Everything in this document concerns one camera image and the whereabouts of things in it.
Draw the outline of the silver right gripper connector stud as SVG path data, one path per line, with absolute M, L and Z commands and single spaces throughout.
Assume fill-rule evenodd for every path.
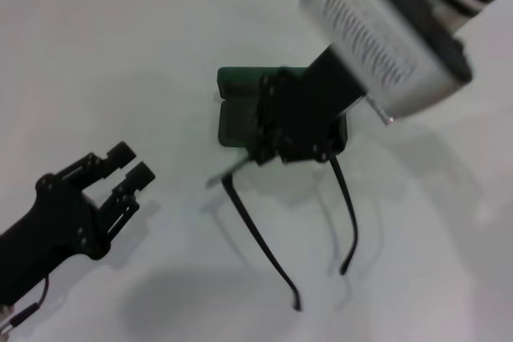
M 390 115 L 376 99 L 374 100 L 374 109 L 385 125 L 390 125 L 395 122 L 395 117 Z

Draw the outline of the black thin-framed glasses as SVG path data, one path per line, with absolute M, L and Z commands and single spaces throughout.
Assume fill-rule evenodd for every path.
M 342 196 L 345 201 L 345 205 L 349 214 L 349 220 L 351 223 L 352 228 L 352 241 L 350 244 L 350 248 L 343 259 L 340 267 L 339 267 L 339 274 L 340 276 L 345 276 L 349 270 L 349 267 L 351 266 L 351 263 L 353 261 L 353 257 L 356 253 L 358 241 L 359 241 L 359 229 L 357 224 L 357 217 L 356 212 L 354 210 L 353 202 L 349 193 L 349 188 L 347 186 L 347 183 L 345 181 L 345 176 L 342 172 L 340 163 L 337 160 L 336 155 L 331 155 L 329 158 L 327 158 L 329 161 L 330 166 L 332 167 L 333 173 L 335 174 L 338 186 L 340 187 Z M 269 245 L 265 242 L 264 237 L 258 230 L 256 224 L 252 220 L 252 217 L 248 213 L 247 208 L 245 207 L 242 199 L 240 198 L 235 185 L 234 185 L 234 175 L 240 171 L 244 166 L 246 166 L 249 163 L 255 163 L 255 160 L 251 158 L 249 155 L 246 155 L 244 158 L 237 160 L 232 166 L 228 167 L 226 170 L 222 171 L 218 175 L 214 175 L 210 179 L 207 180 L 205 183 L 205 187 L 207 189 L 214 188 L 216 185 L 220 184 L 222 188 L 224 189 L 225 193 L 229 197 L 229 200 L 232 202 L 232 205 L 235 207 L 239 217 L 241 218 L 242 222 L 248 229 L 249 233 L 255 240 L 258 247 L 261 249 L 261 251 L 264 253 L 265 257 L 268 259 L 268 261 L 272 264 L 274 269 L 277 271 L 277 273 L 281 276 L 281 278 L 285 281 L 287 286 L 292 292 L 293 295 L 293 302 L 292 302 L 292 308 L 296 312 L 301 312 L 302 307 L 302 299 L 301 299 L 301 293 L 298 290 L 295 283 L 292 281 L 292 279 L 289 277 L 289 275 L 286 273 L 284 268 L 281 266 L 275 255 L 273 254 L 271 248 Z

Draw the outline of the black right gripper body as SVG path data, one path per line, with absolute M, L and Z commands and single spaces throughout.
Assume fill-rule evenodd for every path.
M 280 67 L 264 75 L 256 117 L 280 125 L 279 158 L 285 162 L 315 160 L 317 145 L 329 129 L 341 125 L 345 111 L 364 95 L 358 80 L 328 47 L 299 73 Z

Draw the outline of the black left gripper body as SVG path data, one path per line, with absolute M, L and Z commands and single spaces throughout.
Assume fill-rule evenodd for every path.
M 103 258 L 111 246 L 97 219 L 98 208 L 80 190 L 38 181 L 31 209 L 0 235 L 0 304 L 14 305 L 73 255 Z

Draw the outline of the green glasses case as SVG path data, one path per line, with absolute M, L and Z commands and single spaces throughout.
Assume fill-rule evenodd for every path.
M 218 139 L 224 147 L 247 149 L 250 155 L 250 139 L 255 133 L 259 84 L 266 74 L 276 72 L 280 67 L 224 66 L 217 71 L 217 85 L 222 99 Z M 306 67 L 288 67 L 301 72 Z M 346 117 L 345 145 L 347 143 Z

